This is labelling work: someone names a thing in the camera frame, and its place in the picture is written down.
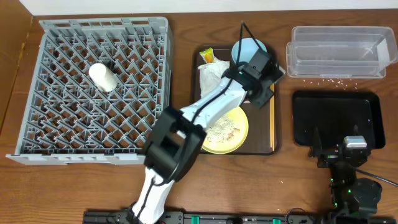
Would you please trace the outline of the white cup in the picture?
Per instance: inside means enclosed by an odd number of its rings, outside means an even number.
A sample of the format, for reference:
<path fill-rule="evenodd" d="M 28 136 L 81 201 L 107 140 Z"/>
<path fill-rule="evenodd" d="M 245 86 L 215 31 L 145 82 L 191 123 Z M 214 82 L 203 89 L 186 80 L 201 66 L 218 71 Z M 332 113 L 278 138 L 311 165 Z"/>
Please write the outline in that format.
<path fill-rule="evenodd" d="M 93 64 L 88 73 L 92 81 L 102 91 L 110 92 L 117 87 L 118 82 L 114 73 L 102 63 Z"/>

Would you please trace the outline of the light blue bowl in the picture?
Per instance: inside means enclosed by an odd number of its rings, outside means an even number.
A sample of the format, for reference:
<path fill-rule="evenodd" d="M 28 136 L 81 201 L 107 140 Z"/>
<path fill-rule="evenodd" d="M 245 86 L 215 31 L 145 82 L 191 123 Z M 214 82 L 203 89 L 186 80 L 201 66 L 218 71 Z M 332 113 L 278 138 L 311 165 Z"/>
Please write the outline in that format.
<path fill-rule="evenodd" d="M 242 47 L 241 47 L 239 62 L 249 62 L 254 56 L 254 54 L 257 52 L 259 47 L 257 46 L 257 44 L 254 43 L 252 38 L 244 38 L 242 39 L 241 42 L 242 42 Z M 233 63 L 236 63 L 238 57 L 238 49 L 239 49 L 239 42 L 236 42 L 231 50 L 231 57 Z"/>

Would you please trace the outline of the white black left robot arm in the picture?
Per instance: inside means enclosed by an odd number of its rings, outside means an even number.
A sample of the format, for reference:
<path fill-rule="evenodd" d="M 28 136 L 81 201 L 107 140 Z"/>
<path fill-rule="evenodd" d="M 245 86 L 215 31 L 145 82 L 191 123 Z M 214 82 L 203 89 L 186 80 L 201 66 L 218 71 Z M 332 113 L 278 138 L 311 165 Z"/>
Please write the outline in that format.
<path fill-rule="evenodd" d="M 276 58 L 258 49 L 249 62 L 236 61 L 220 84 L 194 104 L 163 110 L 147 138 L 143 153 L 146 177 L 139 200 L 127 213 L 129 223 L 155 223 L 175 182 L 194 164 L 206 130 L 248 100 L 262 108 L 274 95 L 271 85 L 283 76 Z"/>

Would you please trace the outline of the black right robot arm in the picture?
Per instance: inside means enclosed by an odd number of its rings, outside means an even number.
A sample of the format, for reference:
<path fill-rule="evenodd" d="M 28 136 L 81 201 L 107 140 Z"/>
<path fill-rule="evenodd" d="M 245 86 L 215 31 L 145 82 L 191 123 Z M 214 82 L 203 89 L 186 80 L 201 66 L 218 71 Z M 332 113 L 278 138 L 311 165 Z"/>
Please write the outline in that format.
<path fill-rule="evenodd" d="M 334 149 L 325 149 L 318 128 L 313 131 L 309 157 L 317 158 L 319 168 L 330 170 L 330 193 L 335 209 L 317 223 L 369 223 L 377 213 L 382 186 L 369 178 L 358 178 L 358 167 L 367 162 L 371 150 L 363 136 L 346 136 Z"/>

